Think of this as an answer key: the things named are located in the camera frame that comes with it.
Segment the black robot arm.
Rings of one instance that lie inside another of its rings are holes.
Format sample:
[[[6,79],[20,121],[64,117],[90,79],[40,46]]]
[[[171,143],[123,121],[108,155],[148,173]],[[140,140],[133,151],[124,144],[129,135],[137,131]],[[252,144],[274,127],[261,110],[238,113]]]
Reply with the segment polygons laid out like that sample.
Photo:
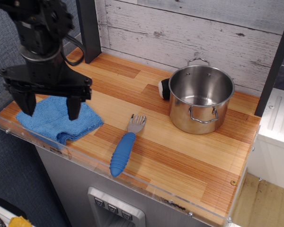
[[[0,9],[16,25],[18,50],[26,62],[0,69],[14,101],[32,116],[36,94],[63,96],[67,98],[69,119],[77,119],[81,103],[91,99],[92,80],[70,68],[80,64],[83,56],[71,62],[64,54],[63,39],[85,52],[84,46],[68,34],[74,25],[66,4],[60,0],[0,0]]]

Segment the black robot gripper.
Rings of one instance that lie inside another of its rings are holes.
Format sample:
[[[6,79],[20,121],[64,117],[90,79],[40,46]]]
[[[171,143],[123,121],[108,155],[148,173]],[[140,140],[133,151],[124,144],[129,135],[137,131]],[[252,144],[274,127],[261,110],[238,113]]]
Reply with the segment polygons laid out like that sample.
[[[35,94],[68,97],[66,104],[69,120],[76,120],[81,101],[91,99],[91,78],[72,70],[65,62],[59,46],[47,54],[29,51],[24,46],[18,50],[25,64],[0,69],[7,86],[18,86],[25,92],[12,92],[12,97],[23,113],[32,116],[36,107]]]

